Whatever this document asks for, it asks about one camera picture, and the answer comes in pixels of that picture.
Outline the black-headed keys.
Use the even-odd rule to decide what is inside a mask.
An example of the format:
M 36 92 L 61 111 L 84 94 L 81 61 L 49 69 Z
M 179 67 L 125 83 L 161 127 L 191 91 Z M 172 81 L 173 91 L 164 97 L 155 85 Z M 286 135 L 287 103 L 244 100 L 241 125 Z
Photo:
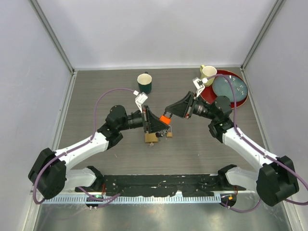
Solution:
M 156 135 L 156 137 L 157 137 L 158 139 L 160 139 L 160 138 L 162 137 L 162 135 L 161 135 L 160 132 L 157 132 L 155 135 Z

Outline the orange black padlock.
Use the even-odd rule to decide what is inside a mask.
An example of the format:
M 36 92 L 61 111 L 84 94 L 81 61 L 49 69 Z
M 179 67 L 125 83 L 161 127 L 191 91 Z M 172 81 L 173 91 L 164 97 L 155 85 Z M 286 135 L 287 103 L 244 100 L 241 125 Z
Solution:
M 166 115 L 166 114 L 163 114 L 160 116 L 160 121 L 169 125 L 171 123 L 171 118 L 172 118 L 172 114 L 169 114 L 169 115 Z

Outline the small brass long-shackle padlock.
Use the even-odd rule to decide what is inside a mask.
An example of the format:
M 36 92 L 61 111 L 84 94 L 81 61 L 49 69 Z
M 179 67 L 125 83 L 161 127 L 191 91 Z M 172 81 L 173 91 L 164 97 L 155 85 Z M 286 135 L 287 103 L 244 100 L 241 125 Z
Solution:
M 168 130 L 167 130 L 167 138 L 172 138 L 173 137 L 173 133 L 172 133 L 172 127 L 169 126 Z

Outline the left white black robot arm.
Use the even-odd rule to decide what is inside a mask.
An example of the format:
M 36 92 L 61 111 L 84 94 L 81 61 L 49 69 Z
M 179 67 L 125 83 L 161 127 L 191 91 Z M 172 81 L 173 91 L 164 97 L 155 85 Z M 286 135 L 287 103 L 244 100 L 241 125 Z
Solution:
M 128 115 L 121 105 L 110 109 L 105 123 L 90 137 L 56 151 L 42 150 L 31 168 L 28 178 L 34 184 L 33 192 L 40 192 L 44 199 L 52 199 L 63 190 L 98 192 L 102 190 L 102 173 L 93 166 L 74 169 L 87 158 L 116 146 L 122 131 L 143 128 L 147 134 L 169 129 L 170 118 L 155 116 L 147 105 Z

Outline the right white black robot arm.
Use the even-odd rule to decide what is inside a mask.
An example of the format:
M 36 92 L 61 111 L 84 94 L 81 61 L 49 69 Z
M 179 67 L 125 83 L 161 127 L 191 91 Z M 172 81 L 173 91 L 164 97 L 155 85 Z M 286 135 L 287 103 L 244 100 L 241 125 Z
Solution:
M 287 156 L 278 157 L 268 152 L 247 137 L 229 117 L 232 109 L 228 97 L 218 96 L 212 103 L 207 103 L 190 91 L 183 99 L 167 106 L 165 111 L 186 119 L 192 115 L 210 119 L 208 127 L 211 135 L 235 150 L 253 167 L 253 172 L 237 166 L 226 167 L 226 172 L 217 178 L 221 189 L 241 186 L 256 192 L 269 206 L 274 206 L 299 191 L 292 160 Z

